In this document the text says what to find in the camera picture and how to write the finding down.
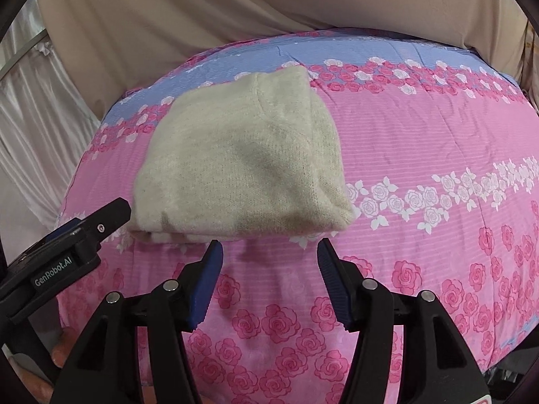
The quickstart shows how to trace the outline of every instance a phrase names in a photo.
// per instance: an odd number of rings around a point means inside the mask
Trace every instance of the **metal bolt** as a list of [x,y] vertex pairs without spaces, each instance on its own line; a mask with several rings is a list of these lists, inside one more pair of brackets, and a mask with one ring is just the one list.
[[433,302],[436,299],[436,295],[430,290],[422,291],[421,297],[423,298],[424,301],[427,301],[427,302]]
[[107,302],[109,304],[115,304],[120,300],[120,294],[117,291],[113,291],[107,295]]
[[180,285],[178,284],[177,280],[175,279],[169,279],[168,281],[165,281],[163,284],[163,288],[166,291],[174,291],[176,290]]
[[365,287],[367,290],[376,290],[378,288],[378,283],[374,279],[364,279],[363,287]]

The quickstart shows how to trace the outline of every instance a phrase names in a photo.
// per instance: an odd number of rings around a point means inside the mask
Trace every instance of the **beige fabric backdrop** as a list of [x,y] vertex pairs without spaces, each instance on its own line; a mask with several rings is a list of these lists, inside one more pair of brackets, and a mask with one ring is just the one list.
[[101,118],[127,89],[193,54],[253,37],[370,27],[475,47],[520,78],[527,20],[514,0],[38,0],[72,80]]

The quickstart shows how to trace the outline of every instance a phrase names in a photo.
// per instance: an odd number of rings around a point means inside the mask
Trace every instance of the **pink fabric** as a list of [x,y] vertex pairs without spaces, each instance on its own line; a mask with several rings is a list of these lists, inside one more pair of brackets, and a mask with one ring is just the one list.
[[[462,70],[490,86],[478,90],[451,78],[452,69],[423,70],[452,81],[440,89],[392,77],[385,70],[394,75],[392,65],[309,68],[338,128],[358,215],[331,241],[363,275],[395,292],[434,291],[485,370],[537,324],[539,120],[521,93],[494,76]],[[363,88],[346,76],[335,81],[342,71],[376,77]],[[495,83],[508,94],[496,95]],[[63,221],[118,196],[131,200],[152,137],[141,130],[136,144],[124,137],[85,154]],[[184,336],[202,394],[217,404],[339,402],[357,336],[331,308],[316,264],[321,237],[224,244],[207,318]],[[147,293],[203,252],[203,245],[142,244],[116,233],[103,243],[101,266],[59,296],[64,324],[81,330],[107,292]],[[148,381],[147,340],[139,336]],[[387,403],[397,397],[402,349],[396,328]]]

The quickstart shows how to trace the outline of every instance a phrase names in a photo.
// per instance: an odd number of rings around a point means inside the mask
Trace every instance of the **white satin curtain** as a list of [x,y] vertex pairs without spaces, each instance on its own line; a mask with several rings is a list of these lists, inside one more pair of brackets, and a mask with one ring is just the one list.
[[[28,0],[0,43],[0,68],[44,29]],[[0,80],[0,236],[10,261],[55,226],[99,121],[45,36]]]

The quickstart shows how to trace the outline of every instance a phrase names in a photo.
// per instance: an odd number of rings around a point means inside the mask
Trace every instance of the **bedsheet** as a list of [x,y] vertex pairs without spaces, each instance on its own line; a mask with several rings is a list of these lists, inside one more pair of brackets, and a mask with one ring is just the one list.
[[[336,321],[316,244],[397,293],[434,291],[486,370],[539,314],[539,120],[516,83],[474,53],[380,32],[311,32],[231,44],[195,56],[115,105],[83,155],[59,222],[131,186],[155,126],[187,90],[254,71],[304,65],[337,126],[357,220],[344,233],[224,244],[204,323],[185,334],[199,390],[217,404],[336,404],[356,336]],[[200,259],[204,245],[147,244],[125,230],[101,266],[59,295],[81,330],[105,294],[146,293]],[[395,402],[395,328],[387,403]],[[151,381],[139,332],[142,376]]]

